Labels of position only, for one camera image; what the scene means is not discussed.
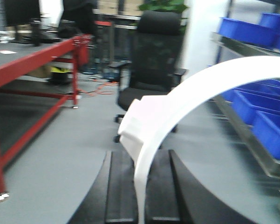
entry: cable on floor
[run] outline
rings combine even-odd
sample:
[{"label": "cable on floor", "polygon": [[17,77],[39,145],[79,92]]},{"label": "cable on floor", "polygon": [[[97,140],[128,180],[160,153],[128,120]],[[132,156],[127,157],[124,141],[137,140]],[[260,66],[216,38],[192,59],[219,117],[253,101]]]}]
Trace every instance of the cable on floor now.
[{"label": "cable on floor", "polygon": [[103,84],[99,84],[99,87],[97,87],[96,90],[94,90],[94,91],[87,92],[87,91],[82,90],[82,89],[78,89],[78,91],[81,92],[81,93],[85,93],[85,94],[87,94],[91,97],[94,97],[94,96],[97,96],[97,95],[112,95],[112,94],[114,94],[113,90],[102,91],[101,89],[105,86],[117,86],[117,85],[118,85],[118,82],[105,82]]}]

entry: red workbench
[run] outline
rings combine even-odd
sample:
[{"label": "red workbench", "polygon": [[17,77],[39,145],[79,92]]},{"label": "red workbench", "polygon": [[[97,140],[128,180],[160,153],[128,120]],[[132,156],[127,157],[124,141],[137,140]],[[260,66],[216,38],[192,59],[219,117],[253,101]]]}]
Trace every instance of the red workbench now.
[{"label": "red workbench", "polygon": [[[85,52],[87,52],[88,42],[89,36],[84,35],[75,36],[71,39],[66,39],[58,43],[42,44],[38,47],[34,47],[30,44],[26,45],[18,43],[0,44],[0,51],[9,50],[16,52],[14,54],[0,53],[0,87],[51,61],[73,64],[73,94],[71,95],[23,91],[12,92],[29,96],[56,98],[58,100],[4,154],[0,153],[0,201],[3,201],[9,197],[4,182],[3,168],[18,154],[25,144],[31,140],[31,138],[48,122],[48,120],[52,118],[52,116],[59,110],[61,105],[64,104],[66,100],[73,100],[73,107],[77,108],[77,68],[79,62],[85,61],[85,58],[87,57]],[[62,55],[67,53],[71,53],[72,58],[60,58]]]}]

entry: chair armrest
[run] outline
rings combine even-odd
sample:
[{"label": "chair armrest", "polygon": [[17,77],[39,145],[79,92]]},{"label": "chair armrest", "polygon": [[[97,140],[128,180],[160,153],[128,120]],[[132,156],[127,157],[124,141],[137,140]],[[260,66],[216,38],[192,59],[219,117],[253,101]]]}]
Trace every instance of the chair armrest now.
[{"label": "chair armrest", "polygon": [[121,69],[122,67],[131,64],[131,61],[112,62],[108,66],[112,69]]},{"label": "chair armrest", "polygon": [[187,72],[187,69],[176,69],[173,73],[175,76],[183,76]]}]

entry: office chair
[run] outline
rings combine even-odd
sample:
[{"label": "office chair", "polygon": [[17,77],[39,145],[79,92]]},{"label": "office chair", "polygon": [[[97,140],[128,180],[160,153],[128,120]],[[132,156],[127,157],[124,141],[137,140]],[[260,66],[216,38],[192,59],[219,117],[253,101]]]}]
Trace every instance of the office chair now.
[{"label": "office chair", "polygon": [[[144,11],[133,35],[132,62],[117,62],[109,65],[119,70],[117,104],[128,110],[134,99],[145,95],[166,95],[181,82],[185,69],[176,69],[183,35],[179,32],[180,15],[171,12]],[[123,68],[130,66],[130,79],[123,89]],[[118,114],[119,123],[124,115]],[[120,136],[114,138],[119,142]]]}]

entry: mesh chair back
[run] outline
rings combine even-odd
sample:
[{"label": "mesh chair back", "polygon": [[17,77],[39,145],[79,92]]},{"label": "mesh chair back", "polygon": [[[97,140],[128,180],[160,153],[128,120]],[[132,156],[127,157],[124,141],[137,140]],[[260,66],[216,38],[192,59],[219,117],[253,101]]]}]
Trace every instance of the mesh chair back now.
[{"label": "mesh chair back", "polygon": [[145,11],[134,35],[130,87],[169,92],[183,36],[176,13]]}]

